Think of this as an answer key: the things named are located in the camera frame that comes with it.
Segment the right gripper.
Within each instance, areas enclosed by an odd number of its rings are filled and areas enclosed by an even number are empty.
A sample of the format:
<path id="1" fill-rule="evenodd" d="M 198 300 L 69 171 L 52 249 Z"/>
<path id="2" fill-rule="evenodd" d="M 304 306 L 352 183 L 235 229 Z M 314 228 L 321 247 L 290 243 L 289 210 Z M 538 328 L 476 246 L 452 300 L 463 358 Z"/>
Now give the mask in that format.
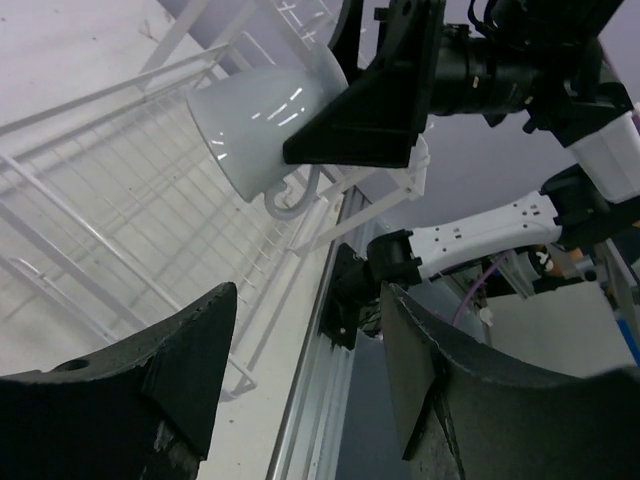
<path id="1" fill-rule="evenodd" d="M 482 115 L 497 125 L 543 82 L 538 56 L 443 24 L 440 1 L 343 1 L 328 46 L 348 88 L 283 146 L 289 165 L 403 169 L 429 115 Z"/>

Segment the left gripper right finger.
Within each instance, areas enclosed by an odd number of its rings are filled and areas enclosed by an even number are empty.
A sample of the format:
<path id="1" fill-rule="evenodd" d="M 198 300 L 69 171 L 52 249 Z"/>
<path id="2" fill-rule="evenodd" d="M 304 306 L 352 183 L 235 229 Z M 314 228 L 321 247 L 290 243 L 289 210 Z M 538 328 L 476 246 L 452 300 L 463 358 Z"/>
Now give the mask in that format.
<path id="1" fill-rule="evenodd" d="M 639 371 L 587 378 L 495 350 L 386 284 L 383 343 L 415 479 L 635 479 Z"/>

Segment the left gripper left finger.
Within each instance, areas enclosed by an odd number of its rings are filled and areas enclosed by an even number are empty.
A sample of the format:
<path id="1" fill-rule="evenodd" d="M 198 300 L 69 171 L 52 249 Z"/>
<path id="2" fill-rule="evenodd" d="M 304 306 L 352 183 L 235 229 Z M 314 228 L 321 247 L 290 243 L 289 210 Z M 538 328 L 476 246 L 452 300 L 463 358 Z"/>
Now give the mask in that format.
<path id="1" fill-rule="evenodd" d="M 5 479 L 194 479 L 211 446 L 237 313 L 223 283 L 43 372 L 1 380 Z"/>

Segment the grey mug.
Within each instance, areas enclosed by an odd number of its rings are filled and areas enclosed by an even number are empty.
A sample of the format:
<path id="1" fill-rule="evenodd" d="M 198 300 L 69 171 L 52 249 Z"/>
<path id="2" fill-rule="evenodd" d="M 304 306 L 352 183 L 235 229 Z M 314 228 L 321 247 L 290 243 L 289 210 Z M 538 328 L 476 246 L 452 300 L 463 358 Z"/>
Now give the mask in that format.
<path id="1" fill-rule="evenodd" d="M 281 208 L 276 196 L 297 167 L 285 163 L 283 146 L 340 93 L 348 82 L 331 50 L 311 48 L 307 70 L 264 66 L 191 91 L 187 106 L 217 166 L 247 203 L 264 196 L 275 219 L 292 220 L 316 194 L 320 168 L 313 166 L 308 186 L 293 206 Z"/>

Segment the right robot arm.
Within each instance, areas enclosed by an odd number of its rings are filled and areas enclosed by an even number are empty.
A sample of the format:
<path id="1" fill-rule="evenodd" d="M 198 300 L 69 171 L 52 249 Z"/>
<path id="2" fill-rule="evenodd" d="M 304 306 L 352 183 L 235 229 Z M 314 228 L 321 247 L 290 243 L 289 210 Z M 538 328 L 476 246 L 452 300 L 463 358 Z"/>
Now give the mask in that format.
<path id="1" fill-rule="evenodd" d="M 633 101 L 601 36 L 619 1 L 489 1 L 463 23 L 442 1 L 392 1 L 375 12 L 374 58 L 358 67 L 362 5 L 346 2 L 330 50 L 347 88 L 284 142 L 291 165 L 404 168 L 427 123 L 471 116 L 497 126 L 524 114 L 515 164 L 543 170 L 503 206 L 369 243 L 354 273 L 415 284 L 505 251 L 599 243 L 639 217 Z"/>

